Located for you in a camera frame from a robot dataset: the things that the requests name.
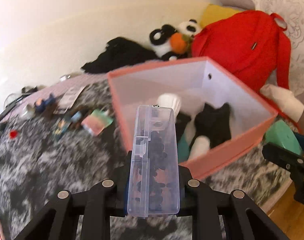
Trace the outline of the white printed card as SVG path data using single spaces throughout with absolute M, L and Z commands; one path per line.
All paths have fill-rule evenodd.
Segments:
M 82 87 L 72 87 L 66 91 L 57 104 L 57 111 L 65 112 L 70 109 L 76 102 L 79 95 L 85 89 L 85 86 Z

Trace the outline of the green foam block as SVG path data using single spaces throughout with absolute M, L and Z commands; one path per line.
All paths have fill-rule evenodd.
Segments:
M 302 155 L 302 148 L 291 128 L 283 121 L 278 120 L 266 131 L 264 135 L 266 143 L 291 151 L 297 155 Z

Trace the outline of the panda plush toy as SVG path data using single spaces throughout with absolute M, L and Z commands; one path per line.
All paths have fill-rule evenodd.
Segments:
M 194 19 L 181 22 L 176 28 L 164 24 L 149 34 L 151 49 L 163 61 L 185 59 L 191 56 L 191 45 L 201 27 Z

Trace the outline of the red backpack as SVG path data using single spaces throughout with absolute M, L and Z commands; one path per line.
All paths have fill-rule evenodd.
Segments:
M 192 57 L 207 56 L 259 93 L 276 73 L 277 85 L 289 89 L 291 41 L 276 14 L 247 10 L 207 25 L 192 42 Z

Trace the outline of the small red object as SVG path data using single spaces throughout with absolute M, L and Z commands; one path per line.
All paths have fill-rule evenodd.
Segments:
M 17 130 L 11 130 L 9 132 L 9 138 L 10 139 L 15 139 L 17 137 L 17 135 L 18 135 L 18 131 Z

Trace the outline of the yellow pillow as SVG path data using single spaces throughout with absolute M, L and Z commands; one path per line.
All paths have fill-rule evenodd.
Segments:
M 209 4 L 202 14 L 200 26 L 204 28 L 209 24 L 227 19 L 242 11 L 242 9 L 235 9 L 229 7 L 222 7 L 215 4 Z

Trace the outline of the pink storage box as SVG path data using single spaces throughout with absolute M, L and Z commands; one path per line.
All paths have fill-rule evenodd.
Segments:
M 153 105 L 163 93 L 177 94 L 181 110 L 199 113 L 204 104 L 231 107 L 231 140 L 183 163 L 196 179 L 204 179 L 257 146 L 277 116 L 258 94 L 208 57 L 150 62 L 108 73 L 112 105 L 127 151 L 132 149 L 136 109 Z

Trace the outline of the black sock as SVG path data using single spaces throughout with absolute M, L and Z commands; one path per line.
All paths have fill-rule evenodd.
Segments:
M 194 119 L 196 132 L 189 148 L 192 148 L 196 139 L 200 136 L 208 137 L 210 148 L 215 148 L 230 140 L 230 112 L 231 108 L 228 103 L 224 103 L 219 108 L 214 108 L 205 103 L 203 110 Z

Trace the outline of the small blue toy figure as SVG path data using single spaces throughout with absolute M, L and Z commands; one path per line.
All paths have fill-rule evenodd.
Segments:
M 49 97 L 46 99 L 39 98 L 34 103 L 35 112 L 38 114 L 43 113 L 45 110 L 49 109 L 50 107 L 56 106 L 56 97 L 53 93 L 49 94 Z

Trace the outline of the black clothing pile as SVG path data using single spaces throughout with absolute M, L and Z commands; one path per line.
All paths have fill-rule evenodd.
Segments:
M 133 66 L 157 59 L 152 50 L 132 40 L 116 37 L 106 44 L 105 50 L 96 60 L 85 63 L 81 70 L 89 74 L 103 74 L 124 66 Z

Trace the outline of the pink green card packet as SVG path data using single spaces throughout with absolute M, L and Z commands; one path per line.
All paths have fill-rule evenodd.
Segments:
M 81 126 L 92 136 L 98 136 L 104 129 L 113 123 L 113 118 L 109 116 L 109 111 L 95 109 L 90 115 L 85 117 Z

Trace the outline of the blue cartoon snack packet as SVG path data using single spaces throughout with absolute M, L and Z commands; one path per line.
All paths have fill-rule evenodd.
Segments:
M 53 131 L 54 139 L 56 141 L 60 140 L 69 129 L 79 129 L 82 117 L 83 114 L 81 111 L 77 111 L 68 113 L 60 118 L 57 121 L 55 129 Z

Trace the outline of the clear plastic bead box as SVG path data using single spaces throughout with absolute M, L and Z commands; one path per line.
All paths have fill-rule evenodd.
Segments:
M 175 215 L 179 209 L 174 112 L 157 105 L 140 105 L 135 119 L 127 212 L 147 218 Z

